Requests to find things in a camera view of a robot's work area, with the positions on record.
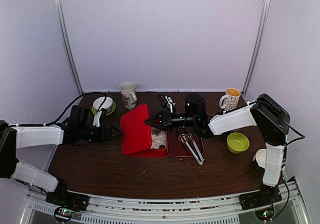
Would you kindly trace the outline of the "red tin lid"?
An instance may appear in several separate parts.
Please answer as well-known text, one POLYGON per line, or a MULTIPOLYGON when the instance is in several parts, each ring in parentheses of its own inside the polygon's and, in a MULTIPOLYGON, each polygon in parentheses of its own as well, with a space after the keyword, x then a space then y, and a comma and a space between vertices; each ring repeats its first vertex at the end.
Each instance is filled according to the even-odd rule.
POLYGON ((139 105, 121 117, 121 148, 125 156, 151 157, 151 127, 145 124, 145 120, 148 118, 149 109, 146 104, 139 105))

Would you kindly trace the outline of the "red tin box base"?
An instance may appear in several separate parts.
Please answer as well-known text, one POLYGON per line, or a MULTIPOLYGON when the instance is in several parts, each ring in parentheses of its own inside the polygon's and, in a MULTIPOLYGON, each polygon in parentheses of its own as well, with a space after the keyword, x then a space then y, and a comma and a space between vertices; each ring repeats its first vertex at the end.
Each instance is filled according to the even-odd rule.
POLYGON ((166 147, 164 149, 152 149, 151 147, 147 150, 140 151, 134 154, 130 154, 130 157, 135 158, 162 158, 167 155, 167 133, 166 133, 166 147))

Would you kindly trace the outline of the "metal serving tongs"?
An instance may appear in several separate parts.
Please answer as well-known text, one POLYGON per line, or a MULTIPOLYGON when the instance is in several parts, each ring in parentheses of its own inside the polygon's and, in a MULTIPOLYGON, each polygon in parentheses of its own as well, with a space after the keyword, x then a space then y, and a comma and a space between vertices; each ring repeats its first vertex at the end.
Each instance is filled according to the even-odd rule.
POLYGON ((197 143, 195 139, 193 138, 191 133, 186 133, 189 135, 189 141, 185 142, 184 145, 187 147, 187 149, 190 151, 196 162, 202 166, 204 164, 204 158, 197 146, 197 143))

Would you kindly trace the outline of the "red chocolate tray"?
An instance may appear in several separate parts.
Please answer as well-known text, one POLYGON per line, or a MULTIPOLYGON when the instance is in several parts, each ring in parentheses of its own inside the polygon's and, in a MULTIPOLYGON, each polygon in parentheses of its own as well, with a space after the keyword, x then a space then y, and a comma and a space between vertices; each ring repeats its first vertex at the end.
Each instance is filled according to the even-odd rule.
MULTIPOLYGON (((195 139, 195 142, 203 155, 205 152, 203 140, 196 133, 192 131, 192 128, 187 128, 187 131, 190 132, 195 139)), ((172 158, 186 158, 192 157, 192 154, 187 149, 184 143, 181 143, 178 140, 178 135, 185 133, 184 129, 172 129, 167 132, 167 154, 172 158)))

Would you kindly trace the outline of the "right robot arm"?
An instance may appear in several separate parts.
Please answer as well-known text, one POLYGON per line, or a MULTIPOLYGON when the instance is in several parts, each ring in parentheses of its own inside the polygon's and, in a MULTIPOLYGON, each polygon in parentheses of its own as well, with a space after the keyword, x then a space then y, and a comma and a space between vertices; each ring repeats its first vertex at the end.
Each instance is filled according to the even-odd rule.
POLYGON ((163 110, 146 118, 145 124, 162 131, 191 128, 198 136, 211 139, 235 131, 252 131, 256 146, 266 148, 266 163, 262 177, 264 188, 257 192, 259 204, 268 204, 275 196, 285 162, 285 149, 290 115, 271 96, 263 93, 256 100, 232 111, 207 114, 206 101, 197 93, 184 98, 184 111, 177 112, 168 97, 158 96, 163 110))

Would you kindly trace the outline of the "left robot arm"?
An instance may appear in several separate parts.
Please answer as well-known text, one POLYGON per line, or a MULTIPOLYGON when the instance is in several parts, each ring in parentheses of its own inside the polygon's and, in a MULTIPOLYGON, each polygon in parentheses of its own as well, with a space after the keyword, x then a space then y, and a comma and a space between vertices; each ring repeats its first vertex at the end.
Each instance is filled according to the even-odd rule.
POLYGON ((14 179, 52 193, 61 206, 72 202, 67 184, 58 177, 42 171, 16 156, 19 149, 47 146, 74 145, 79 140, 91 143, 112 141, 122 135, 114 124, 103 124, 106 109, 98 111, 93 123, 88 124, 89 109, 72 107, 70 116, 63 122, 52 124, 8 124, 0 122, 0 176, 14 179))

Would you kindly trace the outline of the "green saucer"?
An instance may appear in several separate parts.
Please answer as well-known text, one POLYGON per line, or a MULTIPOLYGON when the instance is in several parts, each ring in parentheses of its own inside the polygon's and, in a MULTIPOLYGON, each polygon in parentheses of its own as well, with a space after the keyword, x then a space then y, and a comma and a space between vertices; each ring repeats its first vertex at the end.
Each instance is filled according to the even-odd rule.
POLYGON ((105 109, 106 110, 105 115, 108 116, 108 115, 112 114, 116 110, 116 103, 113 102, 112 105, 103 105, 99 109, 97 109, 96 107, 98 108, 97 105, 91 107, 91 112, 94 115, 96 115, 98 111, 100 111, 102 109, 105 109))

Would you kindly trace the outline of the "tall white patterned mug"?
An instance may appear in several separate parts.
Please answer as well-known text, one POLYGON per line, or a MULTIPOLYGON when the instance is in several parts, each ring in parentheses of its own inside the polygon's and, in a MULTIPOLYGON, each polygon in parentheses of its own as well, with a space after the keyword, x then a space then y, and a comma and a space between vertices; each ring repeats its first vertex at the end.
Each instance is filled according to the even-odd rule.
POLYGON ((131 81, 119 85, 123 105, 126 109, 133 109, 137 104, 136 84, 131 81))

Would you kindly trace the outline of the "white mug yellow inside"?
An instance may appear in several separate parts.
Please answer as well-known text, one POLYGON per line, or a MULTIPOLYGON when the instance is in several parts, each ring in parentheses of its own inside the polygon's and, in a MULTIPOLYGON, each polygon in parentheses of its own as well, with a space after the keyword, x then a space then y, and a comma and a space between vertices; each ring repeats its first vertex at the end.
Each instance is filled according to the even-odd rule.
POLYGON ((219 107, 225 111, 231 111, 237 108, 241 92, 235 88, 228 88, 219 100, 219 107))

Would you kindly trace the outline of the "dark bowl white inside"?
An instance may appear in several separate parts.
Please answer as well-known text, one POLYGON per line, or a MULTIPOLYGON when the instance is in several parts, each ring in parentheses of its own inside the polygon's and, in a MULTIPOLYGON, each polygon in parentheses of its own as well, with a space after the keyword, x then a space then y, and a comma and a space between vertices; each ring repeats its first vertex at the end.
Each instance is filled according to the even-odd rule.
POLYGON ((266 156, 267 156, 267 150, 266 149, 259 149, 252 160, 253 166, 256 171, 260 173, 265 172, 266 168, 266 156))

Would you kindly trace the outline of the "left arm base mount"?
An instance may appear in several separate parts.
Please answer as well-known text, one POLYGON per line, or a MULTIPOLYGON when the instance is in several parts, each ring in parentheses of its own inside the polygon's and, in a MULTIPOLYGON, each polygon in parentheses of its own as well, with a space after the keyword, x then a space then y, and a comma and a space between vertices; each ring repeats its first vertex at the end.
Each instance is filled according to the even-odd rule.
POLYGON ((49 193, 47 194, 45 199, 47 203, 51 203, 60 207, 69 208, 76 212, 86 211, 89 204, 89 200, 90 198, 87 195, 72 192, 67 192, 66 196, 64 197, 58 197, 54 193, 49 193))

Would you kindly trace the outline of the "front aluminium rail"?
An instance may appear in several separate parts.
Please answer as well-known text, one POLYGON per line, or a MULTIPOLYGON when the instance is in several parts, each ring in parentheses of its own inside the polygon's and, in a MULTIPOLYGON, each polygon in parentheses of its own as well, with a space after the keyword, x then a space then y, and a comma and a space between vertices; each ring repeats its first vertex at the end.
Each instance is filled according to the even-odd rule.
POLYGON ((259 224, 262 210, 275 210, 273 224, 309 224, 295 181, 279 186, 282 200, 244 210, 239 194, 189 199, 126 199, 90 195, 86 211, 70 224, 259 224))

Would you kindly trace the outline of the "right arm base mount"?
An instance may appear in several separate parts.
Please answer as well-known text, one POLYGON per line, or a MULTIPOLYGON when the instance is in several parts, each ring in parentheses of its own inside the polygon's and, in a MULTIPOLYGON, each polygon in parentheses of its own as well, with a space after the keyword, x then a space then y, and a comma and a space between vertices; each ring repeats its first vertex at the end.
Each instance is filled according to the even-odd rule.
POLYGON ((238 198, 243 211, 271 205, 272 201, 279 202, 282 200, 280 194, 271 197, 270 195, 263 195, 260 192, 242 194, 238 198))

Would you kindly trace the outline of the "left aluminium frame post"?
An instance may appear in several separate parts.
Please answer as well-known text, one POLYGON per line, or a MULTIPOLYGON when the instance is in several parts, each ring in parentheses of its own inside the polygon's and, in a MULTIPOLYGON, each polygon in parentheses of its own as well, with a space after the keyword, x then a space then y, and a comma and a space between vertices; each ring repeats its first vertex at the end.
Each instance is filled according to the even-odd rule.
POLYGON ((72 53, 72 49, 71 49, 71 44, 70 44, 70 39, 68 36, 68 31, 67 31, 67 26, 66 26, 66 19, 65 19, 65 15, 64 15, 64 10, 63 10, 63 3, 62 0, 54 0, 55 1, 55 6, 57 9, 57 16, 58 16, 58 21, 60 24, 60 30, 61 30, 61 34, 62 34, 62 39, 63 39, 63 45, 64 45, 64 49, 65 49, 65 53, 66 53, 66 57, 67 57, 67 62, 69 65, 69 68, 71 70, 71 75, 73 78, 73 81, 75 83, 76 89, 78 94, 83 94, 83 88, 79 79, 79 75, 77 72, 77 68, 75 65, 75 61, 74 61, 74 57, 73 57, 73 53, 72 53))

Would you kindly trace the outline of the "right aluminium frame post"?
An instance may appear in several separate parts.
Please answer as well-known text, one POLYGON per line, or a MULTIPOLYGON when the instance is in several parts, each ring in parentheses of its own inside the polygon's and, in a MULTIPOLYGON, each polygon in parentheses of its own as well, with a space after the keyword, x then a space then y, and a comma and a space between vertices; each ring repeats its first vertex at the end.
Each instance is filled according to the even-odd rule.
POLYGON ((246 100, 249 100, 249 97, 248 97, 249 86, 252 81, 252 78, 254 75, 254 70, 255 70, 255 67, 256 67, 258 59, 259 59, 259 54, 260 54, 260 50, 261 50, 262 42, 263 42, 263 36, 264 36, 264 32, 266 30, 267 23, 268 23, 271 1, 272 0, 262 0, 259 25, 258 25, 258 29, 257 29, 255 43, 254 43, 254 49, 253 49, 252 56, 250 59, 250 64, 249 64, 248 72, 246 75, 246 79, 244 81, 244 85, 242 88, 242 96, 246 100))

